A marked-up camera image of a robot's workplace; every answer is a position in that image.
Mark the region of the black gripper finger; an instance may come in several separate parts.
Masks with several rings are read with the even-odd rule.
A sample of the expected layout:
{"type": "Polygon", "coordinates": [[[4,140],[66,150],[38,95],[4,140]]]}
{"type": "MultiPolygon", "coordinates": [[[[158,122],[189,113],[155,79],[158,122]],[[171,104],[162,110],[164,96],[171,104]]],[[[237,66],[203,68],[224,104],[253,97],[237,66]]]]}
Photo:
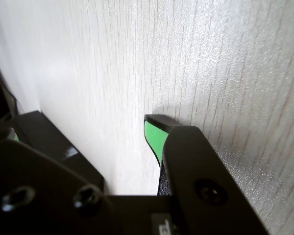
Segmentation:
{"type": "Polygon", "coordinates": [[[162,163],[162,152],[165,141],[172,128],[178,125],[178,121],[166,115],[147,114],[144,116],[145,140],[154,153],[159,167],[161,167],[162,163]]]}
{"type": "Polygon", "coordinates": [[[172,128],[162,159],[181,234],[268,233],[199,128],[172,128]]]}

